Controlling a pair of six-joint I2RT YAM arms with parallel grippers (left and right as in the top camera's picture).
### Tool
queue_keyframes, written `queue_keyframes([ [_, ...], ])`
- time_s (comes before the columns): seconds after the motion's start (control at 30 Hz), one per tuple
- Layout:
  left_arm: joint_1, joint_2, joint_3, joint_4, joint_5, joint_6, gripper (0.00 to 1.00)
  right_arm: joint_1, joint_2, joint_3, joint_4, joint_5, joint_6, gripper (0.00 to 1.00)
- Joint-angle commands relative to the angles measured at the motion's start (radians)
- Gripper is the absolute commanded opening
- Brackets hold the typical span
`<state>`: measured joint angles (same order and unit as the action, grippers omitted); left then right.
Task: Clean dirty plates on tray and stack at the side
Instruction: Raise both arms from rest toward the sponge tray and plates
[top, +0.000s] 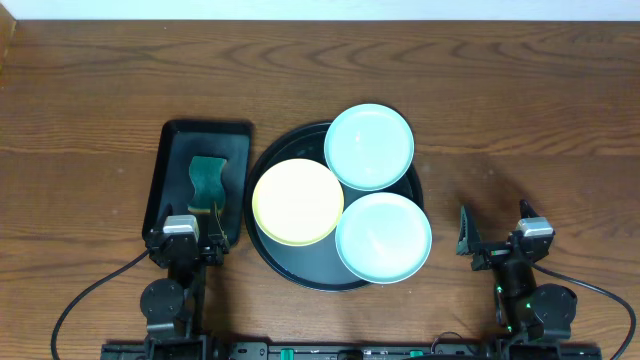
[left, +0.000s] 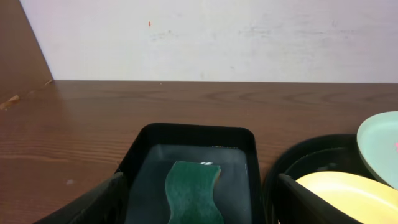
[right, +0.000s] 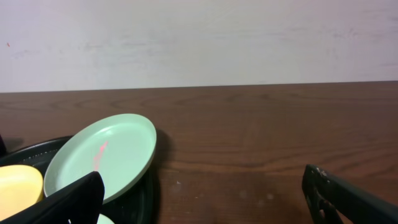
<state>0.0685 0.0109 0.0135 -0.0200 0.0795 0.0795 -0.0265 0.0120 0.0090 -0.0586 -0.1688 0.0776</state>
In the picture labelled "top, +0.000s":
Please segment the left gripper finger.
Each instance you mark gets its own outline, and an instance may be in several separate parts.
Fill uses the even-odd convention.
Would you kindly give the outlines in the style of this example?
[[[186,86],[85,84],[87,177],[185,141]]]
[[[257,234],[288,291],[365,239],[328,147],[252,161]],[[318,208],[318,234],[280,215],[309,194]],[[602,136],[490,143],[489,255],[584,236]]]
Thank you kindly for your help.
[[[225,240],[226,234],[222,228],[218,205],[215,201],[212,202],[210,208],[209,225],[208,225],[208,238],[210,240]]]
[[[169,216],[173,214],[173,207],[171,204],[167,204],[162,212],[160,213],[160,217],[158,219],[158,229],[162,230],[164,228],[164,224]]]

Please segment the yellow plate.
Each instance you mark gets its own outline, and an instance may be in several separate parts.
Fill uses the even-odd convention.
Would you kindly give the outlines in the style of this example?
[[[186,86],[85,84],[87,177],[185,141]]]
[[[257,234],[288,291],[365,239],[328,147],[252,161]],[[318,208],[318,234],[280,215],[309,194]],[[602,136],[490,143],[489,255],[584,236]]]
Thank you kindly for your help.
[[[273,165],[259,177],[251,206],[256,224],[270,239],[304,247],[336,228],[345,200],[340,182],[326,166],[295,158]]]

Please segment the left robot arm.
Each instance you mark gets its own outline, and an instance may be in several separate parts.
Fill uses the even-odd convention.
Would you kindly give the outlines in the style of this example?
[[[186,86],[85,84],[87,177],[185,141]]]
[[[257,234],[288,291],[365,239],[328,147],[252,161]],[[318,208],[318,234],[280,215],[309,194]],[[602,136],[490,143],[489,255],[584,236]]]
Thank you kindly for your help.
[[[221,265],[230,250],[215,203],[204,218],[206,233],[201,234],[197,216],[175,215],[168,205],[143,236],[150,259],[167,271],[166,277],[150,283],[140,297],[147,321],[145,359],[229,357],[229,346],[202,327],[207,268]]]

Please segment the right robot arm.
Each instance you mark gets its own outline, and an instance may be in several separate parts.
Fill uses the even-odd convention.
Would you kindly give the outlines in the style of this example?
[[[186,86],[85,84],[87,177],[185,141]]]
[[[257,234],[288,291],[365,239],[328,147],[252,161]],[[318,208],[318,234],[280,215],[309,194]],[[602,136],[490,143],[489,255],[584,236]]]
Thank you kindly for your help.
[[[549,254],[555,231],[525,200],[520,220],[503,242],[483,242],[471,210],[463,206],[456,254],[470,256],[471,269],[493,273],[498,323],[508,331],[486,346],[495,359],[559,359],[560,342],[571,336],[577,295],[557,284],[536,283],[533,266]]]

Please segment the light green plate front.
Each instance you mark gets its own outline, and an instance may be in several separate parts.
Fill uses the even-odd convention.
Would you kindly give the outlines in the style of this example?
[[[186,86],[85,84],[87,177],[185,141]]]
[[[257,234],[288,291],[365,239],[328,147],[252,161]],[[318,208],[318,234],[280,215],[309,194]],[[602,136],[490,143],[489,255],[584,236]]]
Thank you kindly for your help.
[[[335,231],[338,256],[358,278],[393,284],[416,274],[429,258],[433,235],[425,212],[389,192],[351,203]]]

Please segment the green sponge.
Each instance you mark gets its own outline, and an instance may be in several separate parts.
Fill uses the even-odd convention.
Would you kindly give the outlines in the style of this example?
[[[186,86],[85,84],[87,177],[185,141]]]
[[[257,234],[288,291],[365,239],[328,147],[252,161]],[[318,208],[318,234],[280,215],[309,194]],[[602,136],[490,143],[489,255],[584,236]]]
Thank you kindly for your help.
[[[222,172],[227,160],[224,158],[194,156],[189,165],[189,178],[194,194],[188,210],[195,214],[220,215],[226,203]]]

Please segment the light green plate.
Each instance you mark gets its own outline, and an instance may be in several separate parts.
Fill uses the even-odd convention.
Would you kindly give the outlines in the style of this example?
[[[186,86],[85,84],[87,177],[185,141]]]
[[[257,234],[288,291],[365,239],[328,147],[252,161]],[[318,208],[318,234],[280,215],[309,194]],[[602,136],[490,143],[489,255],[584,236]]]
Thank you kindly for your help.
[[[360,104],[341,112],[329,125],[324,157],[338,180],[355,190],[378,191],[405,175],[414,156],[413,132],[396,110]]]
[[[433,235],[425,212],[389,192],[351,203],[335,231],[338,256],[358,278],[393,284],[416,274],[429,258]]]

